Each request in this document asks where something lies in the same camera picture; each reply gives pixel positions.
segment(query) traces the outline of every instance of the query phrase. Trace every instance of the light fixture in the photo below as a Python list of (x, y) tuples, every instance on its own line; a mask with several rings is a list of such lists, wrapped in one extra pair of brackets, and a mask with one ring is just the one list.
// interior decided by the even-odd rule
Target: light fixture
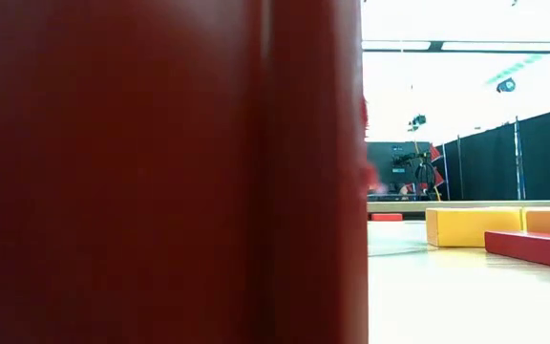
[(550, 52), (550, 43), (445, 42), (444, 51)]
[(428, 50), (430, 42), (423, 41), (362, 41), (364, 50)]
[(498, 93), (513, 92), (515, 91), (516, 88), (517, 88), (517, 83), (511, 77), (509, 77), (497, 85), (496, 92)]

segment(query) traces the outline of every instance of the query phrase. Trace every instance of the fluorescent light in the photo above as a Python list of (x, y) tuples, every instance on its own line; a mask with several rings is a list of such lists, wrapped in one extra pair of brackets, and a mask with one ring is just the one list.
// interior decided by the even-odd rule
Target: fluorescent light
[(362, 49), (367, 50), (428, 50), (430, 42), (417, 41), (363, 41)]
[(550, 43), (445, 42), (444, 51), (550, 52)]

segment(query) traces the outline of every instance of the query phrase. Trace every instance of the red foam pad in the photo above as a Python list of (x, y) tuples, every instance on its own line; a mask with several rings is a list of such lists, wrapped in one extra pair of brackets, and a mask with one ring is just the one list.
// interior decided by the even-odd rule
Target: red foam pad
[(371, 214), (371, 221), (402, 221), (402, 214)]
[(490, 253), (550, 266), (550, 234), (486, 232), (485, 249)]

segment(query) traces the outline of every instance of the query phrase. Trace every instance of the gym floor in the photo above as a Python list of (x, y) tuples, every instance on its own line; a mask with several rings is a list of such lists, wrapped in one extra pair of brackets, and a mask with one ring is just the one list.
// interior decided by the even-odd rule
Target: gym floor
[(370, 344), (550, 342), (550, 267), (369, 223)]

